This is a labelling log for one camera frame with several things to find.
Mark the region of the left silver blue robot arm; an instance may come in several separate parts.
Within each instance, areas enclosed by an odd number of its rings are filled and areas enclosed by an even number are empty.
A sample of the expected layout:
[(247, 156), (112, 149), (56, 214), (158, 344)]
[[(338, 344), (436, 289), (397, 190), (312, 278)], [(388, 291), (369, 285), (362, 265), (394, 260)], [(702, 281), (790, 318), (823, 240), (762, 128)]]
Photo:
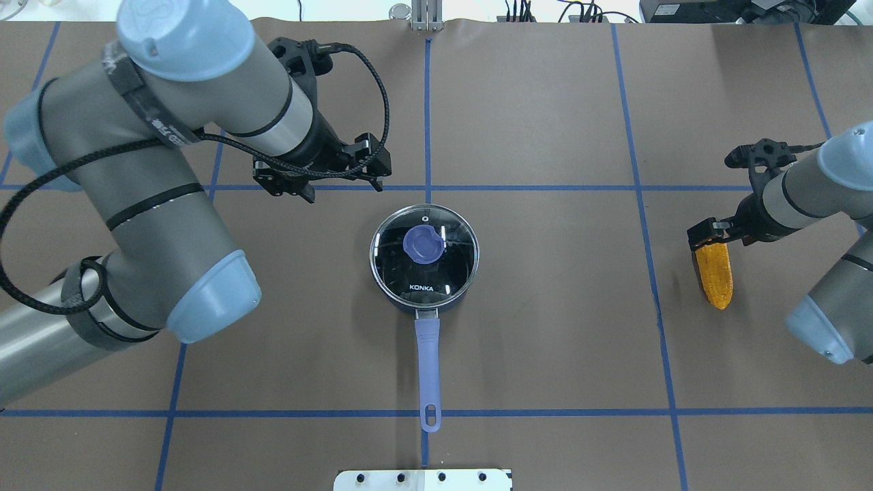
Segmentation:
[(389, 176), (386, 140), (342, 142), (317, 106), (315, 78), (355, 46), (266, 44), (228, 1), (124, 1), (101, 57), (54, 78), (3, 122), (35, 172), (2, 209), (56, 181), (82, 190), (116, 243), (2, 314), (2, 405), (162, 331), (209, 338), (258, 307), (262, 292), (183, 149), (217, 142), (249, 153), (268, 192), (314, 201), (311, 181)]

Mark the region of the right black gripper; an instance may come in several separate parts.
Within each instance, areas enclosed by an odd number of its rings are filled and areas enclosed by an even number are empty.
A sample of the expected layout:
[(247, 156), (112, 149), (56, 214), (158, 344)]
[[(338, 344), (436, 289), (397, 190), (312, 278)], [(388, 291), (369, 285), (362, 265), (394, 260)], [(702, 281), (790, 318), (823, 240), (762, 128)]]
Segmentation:
[(747, 195), (738, 205), (731, 218), (717, 220), (705, 218), (687, 230), (690, 252), (696, 252), (715, 243), (730, 243), (734, 240), (743, 246), (753, 243), (772, 243), (778, 240), (778, 228), (762, 209), (761, 201), (754, 194)]

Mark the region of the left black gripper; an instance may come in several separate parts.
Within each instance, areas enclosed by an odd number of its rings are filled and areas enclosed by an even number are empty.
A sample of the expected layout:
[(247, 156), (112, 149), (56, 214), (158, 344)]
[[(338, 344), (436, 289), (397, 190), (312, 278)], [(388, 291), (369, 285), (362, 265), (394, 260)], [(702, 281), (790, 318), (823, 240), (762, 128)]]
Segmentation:
[[(325, 120), (314, 120), (306, 139), (300, 144), (300, 167), (317, 172), (341, 172), (367, 160), (368, 164), (346, 180), (367, 181), (377, 192), (384, 190), (384, 178), (392, 174), (389, 150), (377, 150), (379, 140), (374, 134), (360, 134), (352, 144), (341, 142)], [(299, 196), (308, 204), (316, 201), (309, 177), (277, 170), (266, 161), (253, 159), (253, 180), (272, 196)]]

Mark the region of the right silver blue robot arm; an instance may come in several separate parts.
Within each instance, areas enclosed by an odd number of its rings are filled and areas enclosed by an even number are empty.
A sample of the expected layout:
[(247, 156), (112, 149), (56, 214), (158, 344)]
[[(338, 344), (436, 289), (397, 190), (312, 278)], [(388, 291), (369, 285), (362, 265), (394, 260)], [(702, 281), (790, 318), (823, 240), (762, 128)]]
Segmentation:
[(723, 310), (732, 298), (730, 242), (774, 243), (805, 230), (816, 236), (805, 254), (780, 269), (802, 269), (824, 254), (820, 279), (788, 315), (788, 331), (837, 366), (870, 366), (871, 122), (852, 125), (825, 142), (792, 145), (764, 138), (733, 149), (724, 164), (745, 170), (750, 193), (726, 218), (705, 218), (687, 230), (698, 282)]

